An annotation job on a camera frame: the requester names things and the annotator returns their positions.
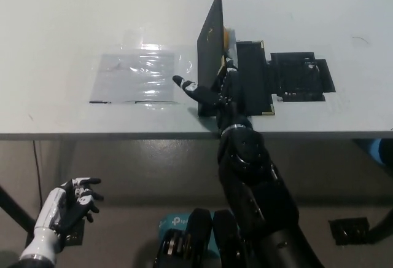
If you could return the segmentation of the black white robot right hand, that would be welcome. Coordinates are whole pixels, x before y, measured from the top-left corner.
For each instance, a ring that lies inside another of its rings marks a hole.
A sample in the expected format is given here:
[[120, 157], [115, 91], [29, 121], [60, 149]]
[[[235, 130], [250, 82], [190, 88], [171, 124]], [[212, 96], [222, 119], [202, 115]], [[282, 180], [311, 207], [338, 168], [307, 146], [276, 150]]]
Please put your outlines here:
[[216, 77], [219, 83], [218, 91], [198, 85], [179, 75], [174, 75], [172, 80], [188, 97], [215, 112], [221, 135], [233, 129], [252, 130], [251, 121], [246, 114], [240, 72], [231, 57], [226, 55], [223, 59], [224, 63]]

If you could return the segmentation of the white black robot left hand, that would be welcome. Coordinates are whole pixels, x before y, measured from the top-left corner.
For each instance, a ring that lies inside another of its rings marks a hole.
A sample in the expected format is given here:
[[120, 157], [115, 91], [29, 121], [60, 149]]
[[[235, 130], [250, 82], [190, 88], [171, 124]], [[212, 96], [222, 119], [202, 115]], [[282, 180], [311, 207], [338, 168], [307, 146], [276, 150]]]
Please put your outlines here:
[[92, 214], [99, 213], [95, 205], [104, 197], [96, 193], [92, 186], [101, 179], [73, 178], [50, 191], [36, 220], [34, 231], [48, 229], [56, 235], [66, 235], [84, 218], [93, 222]]

